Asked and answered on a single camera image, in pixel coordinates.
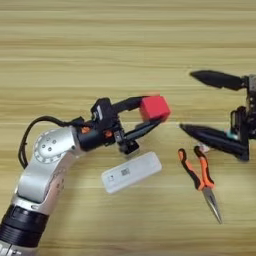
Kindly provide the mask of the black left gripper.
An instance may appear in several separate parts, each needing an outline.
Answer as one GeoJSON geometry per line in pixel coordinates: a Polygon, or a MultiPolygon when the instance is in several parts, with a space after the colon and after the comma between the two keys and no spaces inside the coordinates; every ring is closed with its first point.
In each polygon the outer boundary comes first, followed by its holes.
{"type": "MultiPolygon", "coordinates": [[[[129,97],[123,101],[113,104],[113,109],[117,112],[131,111],[140,107],[143,97],[129,97]]],[[[160,119],[153,119],[135,126],[134,130],[131,130],[125,134],[126,140],[136,140],[145,136],[151,130],[156,128],[161,123],[160,119]]],[[[91,151],[100,146],[109,146],[117,143],[120,147],[123,147],[126,143],[123,133],[120,130],[115,129],[93,129],[89,127],[79,128],[77,130],[77,139],[80,148],[83,151],[91,151]]]]}

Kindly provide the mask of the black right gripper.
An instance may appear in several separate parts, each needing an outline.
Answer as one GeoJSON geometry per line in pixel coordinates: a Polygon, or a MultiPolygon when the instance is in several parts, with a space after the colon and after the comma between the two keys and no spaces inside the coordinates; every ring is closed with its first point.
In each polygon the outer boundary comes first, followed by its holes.
{"type": "Polygon", "coordinates": [[[241,161],[249,160],[249,138],[256,139],[256,74],[243,77],[213,70],[193,71],[190,75],[198,81],[215,88],[238,91],[247,87],[246,114],[247,127],[240,125],[238,138],[230,138],[225,132],[192,124],[180,124],[180,128],[194,139],[207,146],[234,155],[241,161]]]}

